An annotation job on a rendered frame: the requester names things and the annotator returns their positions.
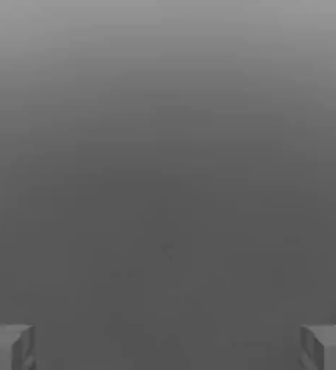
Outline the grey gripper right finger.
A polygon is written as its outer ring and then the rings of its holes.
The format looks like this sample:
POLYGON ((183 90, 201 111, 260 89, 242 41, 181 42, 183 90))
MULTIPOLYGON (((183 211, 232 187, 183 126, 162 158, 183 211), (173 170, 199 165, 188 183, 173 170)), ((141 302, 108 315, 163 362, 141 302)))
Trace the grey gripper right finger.
POLYGON ((336 370, 336 324, 300 328, 301 370, 336 370))

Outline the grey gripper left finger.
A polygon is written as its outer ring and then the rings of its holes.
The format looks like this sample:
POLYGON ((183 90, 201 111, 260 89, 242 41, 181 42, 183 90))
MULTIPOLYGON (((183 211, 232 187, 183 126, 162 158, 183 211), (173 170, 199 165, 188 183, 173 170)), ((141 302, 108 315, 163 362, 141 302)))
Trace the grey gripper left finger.
POLYGON ((35 327, 0 324, 0 370, 37 370, 35 327))

